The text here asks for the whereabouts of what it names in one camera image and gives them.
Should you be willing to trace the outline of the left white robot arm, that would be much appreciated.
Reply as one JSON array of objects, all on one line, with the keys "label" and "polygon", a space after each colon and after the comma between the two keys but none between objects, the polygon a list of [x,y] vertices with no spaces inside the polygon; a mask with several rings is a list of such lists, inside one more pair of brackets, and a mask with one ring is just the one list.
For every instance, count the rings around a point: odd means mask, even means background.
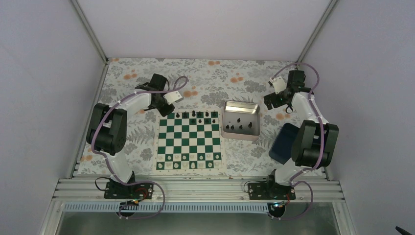
[{"label": "left white robot arm", "polygon": [[179,91],[187,83],[186,76],[170,84],[166,77],[155,73],[149,82],[136,86],[131,94],[115,103],[95,104],[86,142],[94,154],[104,158],[110,179],[118,183],[116,190],[123,198],[132,197],[137,187],[124,151],[128,119],[139,110],[158,110],[163,117],[169,115],[175,109],[174,103],[183,98]]}]

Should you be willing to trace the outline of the pink metal tin tray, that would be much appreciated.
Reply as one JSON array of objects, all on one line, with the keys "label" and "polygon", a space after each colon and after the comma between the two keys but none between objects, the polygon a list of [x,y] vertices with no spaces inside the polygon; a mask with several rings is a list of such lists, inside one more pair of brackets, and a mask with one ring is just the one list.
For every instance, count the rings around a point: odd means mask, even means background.
[{"label": "pink metal tin tray", "polygon": [[261,134],[260,106],[256,103],[225,101],[221,136],[226,139],[256,141]]}]

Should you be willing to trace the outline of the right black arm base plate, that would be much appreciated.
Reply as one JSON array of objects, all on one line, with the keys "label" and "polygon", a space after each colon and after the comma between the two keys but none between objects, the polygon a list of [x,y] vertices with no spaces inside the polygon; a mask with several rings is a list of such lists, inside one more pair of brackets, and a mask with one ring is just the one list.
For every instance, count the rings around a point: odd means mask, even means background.
[{"label": "right black arm base plate", "polygon": [[295,190],[291,186],[268,184],[266,182],[248,183],[250,200],[295,200]]}]

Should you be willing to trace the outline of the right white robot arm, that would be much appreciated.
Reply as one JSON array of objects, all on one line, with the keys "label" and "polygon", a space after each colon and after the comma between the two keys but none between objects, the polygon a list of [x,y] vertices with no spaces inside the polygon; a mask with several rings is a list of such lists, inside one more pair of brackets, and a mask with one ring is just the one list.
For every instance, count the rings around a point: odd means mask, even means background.
[{"label": "right white robot arm", "polygon": [[339,128],[323,117],[313,89],[305,86],[305,78],[301,70],[289,71],[287,81],[273,76],[269,83],[275,92],[264,97],[269,110],[286,106],[302,118],[300,127],[284,124],[269,151],[270,158],[282,165],[273,170],[265,186],[270,199],[290,192],[297,177],[328,166],[333,157]]}]

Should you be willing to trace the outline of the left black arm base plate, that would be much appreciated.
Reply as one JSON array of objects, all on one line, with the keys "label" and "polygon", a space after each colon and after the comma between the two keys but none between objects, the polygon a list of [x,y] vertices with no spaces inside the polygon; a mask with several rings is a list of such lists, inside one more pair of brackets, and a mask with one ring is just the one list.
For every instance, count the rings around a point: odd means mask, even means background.
[{"label": "left black arm base plate", "polygon": [[151,199],[153,193],[154,184],[143,183],[133,186],[125,186],[118,182],[109,181],[106,184],[104,191],[105,199],[130,199],[141,200]]}]

